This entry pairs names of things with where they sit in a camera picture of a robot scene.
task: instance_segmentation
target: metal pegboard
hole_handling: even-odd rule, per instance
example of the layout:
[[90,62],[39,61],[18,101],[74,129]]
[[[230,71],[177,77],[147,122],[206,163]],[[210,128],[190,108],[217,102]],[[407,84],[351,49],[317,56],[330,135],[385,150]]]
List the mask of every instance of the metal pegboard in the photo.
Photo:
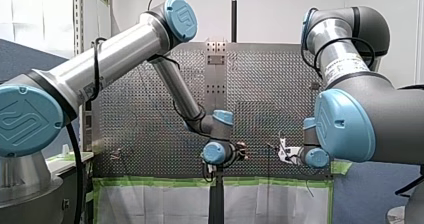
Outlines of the metal pegboard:
[[235,113],[233,141],[244,141],[250,152],[250,160],[229,169],[229,175],[330,177],[329,169],[316,173],[284,164],[267,148],[267,143],[279,145],[279,133],[288,146],[302,146],[303,120],[313,115],[319,90],[311,86],[320,80],[303,63],[299,49],[298,45],[227,45],[227,108]]
[[[211,100],[205,94],[208,48],[206,43],[188,43],[172,52],[191,92],[203,105]],[[235,113],[233,141],[244,141],[250,155],[227,174],[328,178],[329,170],[309,176],[314,171],[283,164],[266,145],[278,144],[281,130],[288,145],[300,146],[303,120],[312,115],[317,91],[310,86],[318,80],[303,64],[299,46],[225,43],[225,49],[219,55],[225,56],[225,104]],[[98,100],[93,108],[94,150],[99,153],[96,176],[201,176],[200,153],[207,140],[184,129],[150,64],[119,79]]]

